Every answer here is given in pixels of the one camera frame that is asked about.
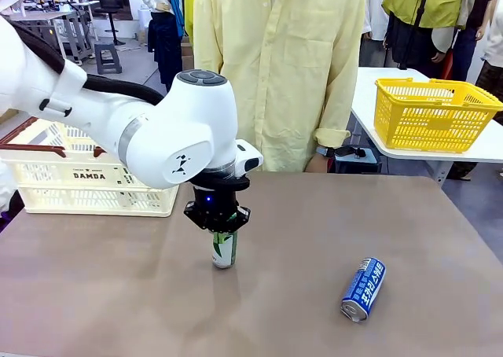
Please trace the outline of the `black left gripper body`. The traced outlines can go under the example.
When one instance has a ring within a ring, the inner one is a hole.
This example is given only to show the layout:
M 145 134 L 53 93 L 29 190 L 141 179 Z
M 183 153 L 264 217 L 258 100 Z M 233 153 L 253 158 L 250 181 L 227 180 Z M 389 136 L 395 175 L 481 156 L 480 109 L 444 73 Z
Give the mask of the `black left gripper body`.
M 226 220 L 237 207 L 236 193 L 246 190 L 250 180 L 240 178 L 219 178 L 213 175 L 198 175 L 190 180 L 193 185 L 194 200 L 203 209 L 208 210 L 214 220 Z

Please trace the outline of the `person's left hand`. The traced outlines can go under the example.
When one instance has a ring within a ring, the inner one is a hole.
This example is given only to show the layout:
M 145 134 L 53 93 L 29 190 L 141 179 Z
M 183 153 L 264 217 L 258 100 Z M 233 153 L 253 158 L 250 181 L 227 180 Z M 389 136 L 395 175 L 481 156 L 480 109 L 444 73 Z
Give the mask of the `person's left hand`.
M 308 165 L 306 166 L 305 172 L 309 173 L 326 173 L 328 170 L 329 159 L 326 156 L 322 156 L 318 153 L 312 156 Z

